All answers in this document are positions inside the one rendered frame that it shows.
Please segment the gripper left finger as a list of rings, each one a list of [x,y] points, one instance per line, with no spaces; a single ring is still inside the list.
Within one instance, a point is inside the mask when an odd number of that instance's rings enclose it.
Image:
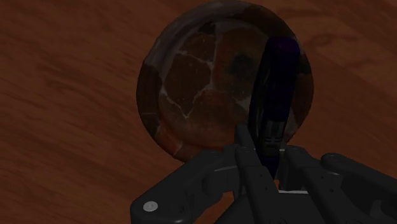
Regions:
[[[194,224],[232,192],[233,203],[214,224],[257,224],[265,182],[271,181],[245,124],[223,151],[205,150],[155,184],[130,206],[131,224]]]

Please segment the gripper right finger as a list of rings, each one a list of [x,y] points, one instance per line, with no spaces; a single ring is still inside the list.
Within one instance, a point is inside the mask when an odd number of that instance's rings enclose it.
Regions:
[[[306,190],[324,224],[397,224],[397,179],[338,153],[280,154],[280,189]]]

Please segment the dark blue pen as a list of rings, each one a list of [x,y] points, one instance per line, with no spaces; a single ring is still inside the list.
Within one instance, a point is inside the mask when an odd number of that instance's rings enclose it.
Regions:
[[[251,93],[247,126],[260,162],[273,178],[279,166],[299,63],[300,48],[293,38],[269,38]]]

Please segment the brown marbled bowl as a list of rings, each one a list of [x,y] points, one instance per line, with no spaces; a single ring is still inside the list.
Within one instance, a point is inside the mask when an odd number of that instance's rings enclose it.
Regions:
[[[137,81],[139,116],[154,141],[182,162],[230,144],[271,36],[293,31],[271,10],[239,0],[209,1],[167,25]]]

